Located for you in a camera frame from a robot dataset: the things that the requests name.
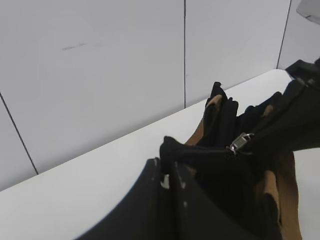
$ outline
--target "black fabric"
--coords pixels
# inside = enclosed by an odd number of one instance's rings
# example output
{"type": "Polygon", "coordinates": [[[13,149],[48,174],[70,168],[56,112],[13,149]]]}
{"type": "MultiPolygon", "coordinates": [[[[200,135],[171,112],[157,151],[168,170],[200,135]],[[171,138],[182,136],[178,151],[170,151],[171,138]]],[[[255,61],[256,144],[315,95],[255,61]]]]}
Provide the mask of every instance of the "black fabric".
{"type": "Polygon", "coordinates": [[[274,106],[282,97],[280,92],[276,92],[269,99],[258,106],[249,106],[245,112],[237,117],[236,129],[234,131],[233,139],[241,133],[251,133],[253,126],[256,126],[260,121],[264,120],[263,114],[267,106],[274,106]]]}
{"type": "Polygon", "coordinates": [[[250,222],[250,232],[262,240],[282,240],[278,225],[278,208],[270,194],[264,194],[262,201],[254,207],[254,218],[250,222]]]}
{"type": "Polygon", "coordinates": [[[286,71],[303,85],[320,90],[320,58],[314,64],[298,60],[286,71]]]}
{"type": "Polygon", "coordinates": [[[172,166],[170,189],[174,193],[177,236],[180,240],[257,240],[228,218],[203,193],[190,172],[180,164],[172,166]]]}
{"type": "Polygon", "coordinates": [[[232,97],[222,105],[217,141],[213,146],[225,148],[233,141],[238,106],[238,102],[233,101],[232,97]]]}
{"type": "Polygon", "coordinates": [[[293,81],[275,113],[253,130],[255,136],[248,147],[256,154],[278,154],[320,147],[320,92],[293,81]]]}
{"type": "Polygon", "coordinates": [[[156,240],[160,160],[149,159],[123,200],[78,240],[156,240]]]}
{"type": "Polygon", "coordinates": [[[172,191],[163,187],[159,188],[156,218],[156,239],[176,240],[174,208],[172,206],[172,191]]]}
{"type": "Polygon", "coordinates": [[[221,88],[221,83],[218,82],[218,81],[216,81],[213,84],[210,97],[206,100],[205,106],[207,106],[208,103],[217,95],[221,95],[222,96],[222,99],[221,99],[222,104],[224,104],[228,100],[225,91],[221,88]]]}
{"type": "Polygon", "coordinates": [[[219,172],[226,167],[225,156],[227,153],[226,149],[222,147],[185,145],[177,142],[172,137],[165,136],[159,150],[161,170],[163,174],[169,174],[172,163],[178,161],[204,172],[219,172]]]}

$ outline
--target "metal clasp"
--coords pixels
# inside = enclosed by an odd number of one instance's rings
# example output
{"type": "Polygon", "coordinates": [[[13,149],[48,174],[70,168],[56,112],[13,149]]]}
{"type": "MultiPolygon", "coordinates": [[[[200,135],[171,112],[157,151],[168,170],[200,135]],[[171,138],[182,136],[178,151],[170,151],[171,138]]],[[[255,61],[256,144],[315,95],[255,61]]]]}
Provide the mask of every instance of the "metal clasp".
{"type": "Polygon", "coordinates": [[[243,148],[248,141],[254,136],[253,133],[241,133],[228,147],[234,155],[237,154],[237,151],[243,148]]]}

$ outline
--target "white table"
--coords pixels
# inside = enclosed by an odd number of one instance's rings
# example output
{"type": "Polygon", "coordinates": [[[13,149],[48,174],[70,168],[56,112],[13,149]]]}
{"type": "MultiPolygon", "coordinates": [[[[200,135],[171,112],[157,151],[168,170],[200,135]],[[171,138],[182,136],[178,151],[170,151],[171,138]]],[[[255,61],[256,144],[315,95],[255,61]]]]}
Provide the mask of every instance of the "white table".
{"type": "MultiPolygon", "coordinates": [[[[241,114],[248,105],[283,91],[289,81],[285,71],[271,70],[226,93],[239,101],[241,114]]],[[[72,240],[80,236],[125,196],[146,160],[159,155],[165,135],[182,143],[191,136],[204,105],[205,100],[0,192],[0,239],[72,240]]],[[[304,239],[320,234],[320,177],[315,167],[320,165],[315,157],[319,152],[296,154],[304,239]]]]}

